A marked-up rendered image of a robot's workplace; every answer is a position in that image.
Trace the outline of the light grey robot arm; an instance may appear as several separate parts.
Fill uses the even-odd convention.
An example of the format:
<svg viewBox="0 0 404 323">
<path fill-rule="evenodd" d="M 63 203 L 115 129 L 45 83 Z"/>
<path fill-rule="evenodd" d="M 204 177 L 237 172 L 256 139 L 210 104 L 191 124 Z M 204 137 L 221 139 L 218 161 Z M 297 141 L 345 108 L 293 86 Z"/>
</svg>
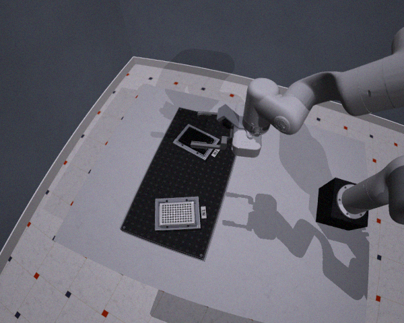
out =
<svg viewBox="0 0 404 323">
<path fill-rule="evenodd" d="M 267 78 L 252 80 L 247 88 L 243 116 L 224 104 L 217 120 L 227 129 L 233 125 L 255 137 L 270 124 L 293 135 L 303 125 L 314 105 L 341 101 L 346 112 L 361 116 L 404 107 L 404 27 L 394 36 L 392 55 L 349 71 L 325 71 L 291 84 L 282 96 L 277 84 Z M 341 187 L 337 206 L 350 219 L 366 211 L 389 205 L 389 215 L 404 225 L 404 155 L 395 158 L 379 173 L 353 185 Z"/>
</svg>

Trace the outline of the grey rectangular frame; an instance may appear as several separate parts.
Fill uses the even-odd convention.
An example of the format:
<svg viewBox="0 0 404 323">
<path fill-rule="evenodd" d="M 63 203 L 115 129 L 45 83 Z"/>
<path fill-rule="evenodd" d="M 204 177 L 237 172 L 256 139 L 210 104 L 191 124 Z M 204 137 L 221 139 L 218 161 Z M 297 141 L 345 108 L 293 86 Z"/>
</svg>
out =
<svg viewBox="0 0 404 323">
<path fill-rule="evenodd" d="M 184 149 L 185 151 L 188 151 L 189 153 L 191 153 L 191 154 L 195 155 L 196 157 L 198 157 L 198 158 L 205 161 L 208 158 L 208 156 L 210 155 L 210 153 L 213 151 L 213 149 L 208 149 L 205 152 L 205 154 L 203 155 L 203 154 L 199 153 L 198 151 L 195 151 L 194 149 L 191 149 L 190 147 L 188 147 L 188 146 L 186 146 L 186 145 L 184 145 L 184 144 L 182 144 L 182 143 L 180 143 L 178 141 L 179 138 L 182 136 L 182 134 L 188 129 L 188 127 L 192 127 L 194 129 L 196 129 L 196 130 L 198 130 L 198 131 L 212 137 L 214 139 L 214 142 L 212 144 L 214 144 L 214 145 L 217 145 L 220 140 L 218 138 L 216 138 L 216 137 L 214 137 L 214 136 L 212 136 L 212 135 L 198 129 L 198 128 L 195 128 L 195 127 L 189 125 L 189 124 L 184 128 L 184 130 L 181 132 L 181 134 L 179 134 L 179 136 L 177 136 L 177 138 L 174 140 L 174 142 L 173 142 L 174 145 L 180 147 L 181 149 Z"/>
</svg>

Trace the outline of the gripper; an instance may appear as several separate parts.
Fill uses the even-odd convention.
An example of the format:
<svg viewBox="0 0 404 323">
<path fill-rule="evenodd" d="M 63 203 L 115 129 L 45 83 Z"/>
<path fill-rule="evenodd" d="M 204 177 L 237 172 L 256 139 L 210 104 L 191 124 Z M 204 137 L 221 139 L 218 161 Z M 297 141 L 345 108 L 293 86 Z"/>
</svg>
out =
<svg viewBox="0 0 404 323">
<path fill-rule="evenodd" d="M 239 103 L 235 107 L 235 113 L 237 113 L 239 116 L 243 116 L 244 114 L 244 105 L 245 103 Z M 212 119 L 212 116 L 217 117 L 217 112 L 198 111 L 197 113 L 197 118 Z M 254 134 L 248 132 L 246 129 L 238 129 L 234 126 L 234 129 L 230 129 L 229 137 L 222 136 L 221 145 L 191 141 L 191 147 L 198 149 L 208 148 L 225 150 L 228 141 L 229 143 L 232 142 L 232 152 L 234 155 L 240 157 L 257 157 L 261 150 L 263 134 L 255 137 Z"/>
</svg>

